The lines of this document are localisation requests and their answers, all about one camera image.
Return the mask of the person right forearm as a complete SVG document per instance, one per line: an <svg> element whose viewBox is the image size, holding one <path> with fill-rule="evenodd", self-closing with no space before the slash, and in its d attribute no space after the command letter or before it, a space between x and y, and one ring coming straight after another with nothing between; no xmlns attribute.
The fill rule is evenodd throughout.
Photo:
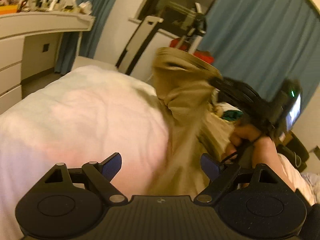
<svg viewBox="0 0 320 240"><path fill-rule="evenodd" d="M291 183L285 174L274 142L270 137L261 137L253 144L252 166L256 167L258 164L266 164L272 169L286 185L293 191L296 187Z"/></svg>

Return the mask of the person right hand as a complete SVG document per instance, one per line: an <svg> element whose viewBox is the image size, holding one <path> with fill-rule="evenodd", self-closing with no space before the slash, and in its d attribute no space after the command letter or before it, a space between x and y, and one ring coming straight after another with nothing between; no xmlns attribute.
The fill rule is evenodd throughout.
<svg viewBox="0 0 320 240"><path fill-rule="evenodd" d="M263 135L263 133L252 124L236 125L234 131L229 137L229 143L225 149L225 153L222 156L224 158L229 157L230 155L235 153L236 150L238 150L239 147L246 141L249 141L251 143L251 146L253 146L253 144L261 137L267 136Z"/></svg>

